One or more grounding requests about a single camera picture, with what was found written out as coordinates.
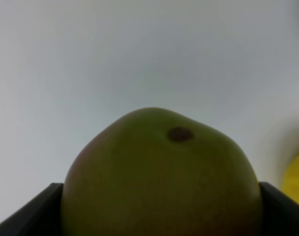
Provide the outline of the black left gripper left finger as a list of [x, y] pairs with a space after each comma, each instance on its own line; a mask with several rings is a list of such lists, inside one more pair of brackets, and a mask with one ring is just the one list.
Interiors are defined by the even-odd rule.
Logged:
[[41, 193], [0, 223], [0, 236], [60, 236], [62, 183], [51, 183]]

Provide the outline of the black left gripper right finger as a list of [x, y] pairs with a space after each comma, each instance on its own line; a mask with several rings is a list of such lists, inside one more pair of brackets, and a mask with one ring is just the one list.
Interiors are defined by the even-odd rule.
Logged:
[[263, 236], [299, 236], [299, 204], [268, 182], [260, 182]]

